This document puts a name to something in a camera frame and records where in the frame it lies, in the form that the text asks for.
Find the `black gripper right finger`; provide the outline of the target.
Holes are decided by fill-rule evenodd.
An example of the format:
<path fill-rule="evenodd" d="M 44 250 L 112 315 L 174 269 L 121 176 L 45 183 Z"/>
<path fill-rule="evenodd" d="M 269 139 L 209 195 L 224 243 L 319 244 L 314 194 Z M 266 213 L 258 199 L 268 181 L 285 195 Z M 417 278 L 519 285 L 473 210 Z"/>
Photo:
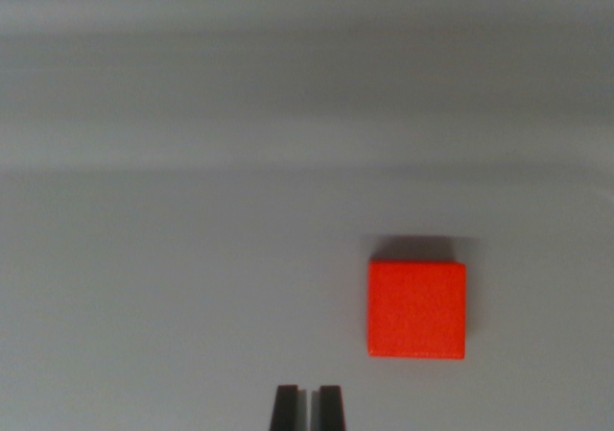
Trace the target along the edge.
<path fill-rule="evenodd" d="M 342 388 L 323 385 L 311 393 L 311 431 L 345 431 Z"/>

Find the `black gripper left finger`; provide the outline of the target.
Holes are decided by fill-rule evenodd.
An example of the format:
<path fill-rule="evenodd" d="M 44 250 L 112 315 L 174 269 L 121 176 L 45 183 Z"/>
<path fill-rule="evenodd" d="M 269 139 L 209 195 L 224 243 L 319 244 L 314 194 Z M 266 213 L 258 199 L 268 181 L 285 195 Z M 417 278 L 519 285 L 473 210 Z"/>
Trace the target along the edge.
<path fill-rule="evenodd" d="M 307 430 L 307 393 L 297 385 L 279 385 L 275 392 L 270 431 Z"/>

